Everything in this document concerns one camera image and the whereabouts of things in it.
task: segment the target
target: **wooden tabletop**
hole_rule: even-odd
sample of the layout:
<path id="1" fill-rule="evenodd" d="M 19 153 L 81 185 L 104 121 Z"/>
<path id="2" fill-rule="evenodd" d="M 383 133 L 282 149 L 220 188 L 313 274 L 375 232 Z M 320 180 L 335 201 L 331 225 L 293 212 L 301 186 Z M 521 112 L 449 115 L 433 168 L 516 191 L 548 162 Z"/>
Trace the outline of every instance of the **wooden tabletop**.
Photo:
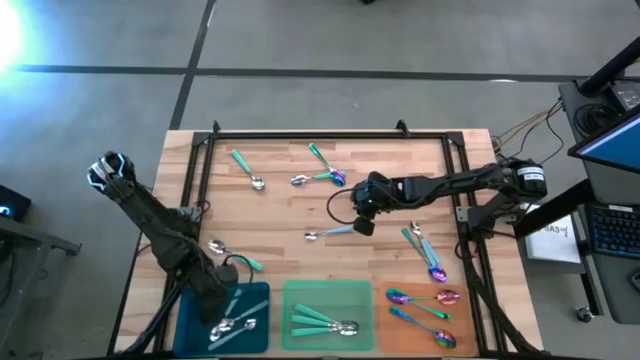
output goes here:
<path id="1" fill-rule="evenodd" d="M 487 130 L 455 131 L 464 134 L 471 168 L 495 161 Z M 182 130 L 167 133 L 153 189 L 154 195 L 167 207 L 179 205 L 192 135 L 193 131 Z M 207 193 L 212 208 L 203 216 L 200 245 L 206 248 L 207 240 L 223 239 L 228 248 L 264 265 L 264 272 L 255 277 L 256 281 L 268 282 L 272 290 L 271 345 L 264 356 L 318 355 L 291 353 L 280 346 L 281 327 L 278 322 L 281 319 L 282 286 L 286 280 L 366 279 L 374 288 L 386 281 L 431 282 L 424 262 L 400 234 L 400 229 L 410 220 L 421 223 L 423 234 L 442 258 L 449 281 L 466 283 L 462 262 L 453 252 L 458 235 L 450 198 L 438 199 L 413 211 L 378 215 L 375 233 L 371 237 L 347 234 L 320 238 L 313 243 L 306 241 L 303 236 L 305 230 L 339 226 L 325 210 L 327 197 L 339 188 L 323 181 L 309 183 L 303 188 L 295 188 L 289 183 L 294 175 L 325 171 L 323 164 L 309 151 L 310 142 L 318 146 L 334 167 L 347 171 L 345 188 L 362 181 L 373 170 L 387 177 L 441 176 L 446 172 L 442 145 L 437 140 L 216 141 Z M 257 193 L 250 187 L 249 179 L 230 155 L 232 149 L 240 151 L 254 173 L 265 180 L 264 193 Z M 459 171 L 458 154 L 455 150 L 453 154 Z M 203 154 L 196 166 L 193 200 L 196 199 L 202 161 Z M 479 191 L 478 202 L 483 204 L 492 195 L 491 191 Z M 352 220 L 355 216 L 346 194 L 332 202 L 332 209 L 341 219 Z M 512 231 L 507 226 L 498 226 L 497 230 Z M 143 237 L 141 246 L 146 243 L 148 241 Z M 496 236 L 487 242 L 487 247 L 500 305 L 525 338 L 542 348 L 516 242 L 509 237 Z M 221 259 L 214 257 L 214 261 L 218 264 Z M 246 268 L 238 267 L 241 281 L 246 281 Z M 165 273 L 151 252 L 143 252 L 133 270 L 116 350 L 129 346 L 147 325 L 161 302 L 164 282 Z M 168 327 L 167 347 L 173 343 L 176 312 L 177 306 Z M 486 307 L 483 307 L 483 317 L 491 348 L 494 346 L 493 331 Z M 365 355 L 390 354 L 376 349 Z"/>

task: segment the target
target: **black desk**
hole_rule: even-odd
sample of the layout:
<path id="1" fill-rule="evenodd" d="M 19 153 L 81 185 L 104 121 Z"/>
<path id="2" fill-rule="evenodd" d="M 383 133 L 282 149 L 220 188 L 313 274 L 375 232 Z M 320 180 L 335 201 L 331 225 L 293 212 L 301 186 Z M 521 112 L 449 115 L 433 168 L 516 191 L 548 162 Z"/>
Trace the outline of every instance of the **black desk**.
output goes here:
<path id="1" fill-rule="evenodd" d="M 575 83 L 559 86 L 563 110 L 567 115 L 576 142 L 583 139 L 573 123 L 573 114 L 585 104 L 606 103 L 604 97 L 586 98 L 578 92 Z M 640 175 L 608 166 L 584 161 L 587 179 L 558 195 L 540 208 L 532 211 L 515 227 L 518 237 L 537 230 L 575 210 L 578 210 L 585 232 L 587 218 L 579 204 L 598 201 L 602 204 L 640 204 Z M 578 244 L 581 255 L 590 254 L 602 284 L 612 318 L 623 324 L 640 324 L 640 293 L 630 284 L 629 276 L 640 270 L 640 260 L 590 253 L 588 241 Z M 602 313 L 595 291 L 593 276 L 584 261 L 585 273 L 581 275 L 589 306 L 594 315 Z"/>

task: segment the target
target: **green tray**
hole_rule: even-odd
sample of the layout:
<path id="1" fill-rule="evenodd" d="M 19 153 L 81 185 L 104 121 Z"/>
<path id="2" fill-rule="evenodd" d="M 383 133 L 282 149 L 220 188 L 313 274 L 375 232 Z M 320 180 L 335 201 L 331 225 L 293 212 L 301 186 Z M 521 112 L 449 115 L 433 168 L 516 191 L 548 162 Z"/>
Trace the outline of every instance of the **green tray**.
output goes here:
<path id="1" fill-rule="evenodd" d="M 290 351 L 370 351 L 375 346 L 372 287 L 358 280 L 289 280 L 284 284 L 282 308 L 282 348 Z M 355 336 L 337 332 L 291 336 L 291 329 L 311 328 L 295 324 L 291 315 L 306 316 L 294 310 L 296 304 L 308 306 L 334 320 L 353 320 L 359 330 Z"/>

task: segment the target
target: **white paper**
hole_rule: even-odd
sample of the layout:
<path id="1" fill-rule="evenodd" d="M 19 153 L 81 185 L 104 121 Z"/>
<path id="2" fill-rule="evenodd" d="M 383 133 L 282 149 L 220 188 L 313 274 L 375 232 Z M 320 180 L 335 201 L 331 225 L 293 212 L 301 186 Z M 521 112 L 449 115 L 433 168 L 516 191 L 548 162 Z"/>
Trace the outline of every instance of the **white paper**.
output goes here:
<path id="1" fill-rule="evenodd" d="M 529 211 L 538 207 L 538 205 L 531 205 Z M 525 237 L 525 242 L 527 256 L 530 259 L 580 263 L 571 215 Z"/>

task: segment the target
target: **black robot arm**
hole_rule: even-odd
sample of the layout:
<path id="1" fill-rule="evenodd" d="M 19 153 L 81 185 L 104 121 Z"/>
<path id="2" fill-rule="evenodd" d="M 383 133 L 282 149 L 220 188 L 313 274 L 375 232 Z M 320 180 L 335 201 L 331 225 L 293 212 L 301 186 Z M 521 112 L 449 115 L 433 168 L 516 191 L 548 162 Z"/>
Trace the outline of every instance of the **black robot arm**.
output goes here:
<path id="1" fill-rule="evenodd" d="M 179 284 L 127 352 L 146 349 L 183 286 L 189 286 L 193 291 L 201 311 L 201 321 L 205 324 L 218 321 L 227 288 L 238 283 L 238 271 L 233 264 L 215 267 L 198 246 L 200 209 L 166 208 L 136 180 L 133 163 L 120 153 L 108 152 L 91 165 L 87 180 L 118 204 L 140 228 L 151 243 L 158 265 Z"/>
<path id="2" fill-rule="evenodd" d="M 544 171 L 530 160 L 509 159 L 437 178 L 409 176 L 388 179 L 372 172 L 351 192 L 351 201 L 358 214 L 354 229 L 371 235 L 376 214 L 417 209 L 440 197 L 483 189 L 494 189 L 498 194 L 483 206 L 462 210 L 470 232 L 492 229 L 498 217 L 512 212 L 521 203 L 535 202 L 547 195 Z"/>

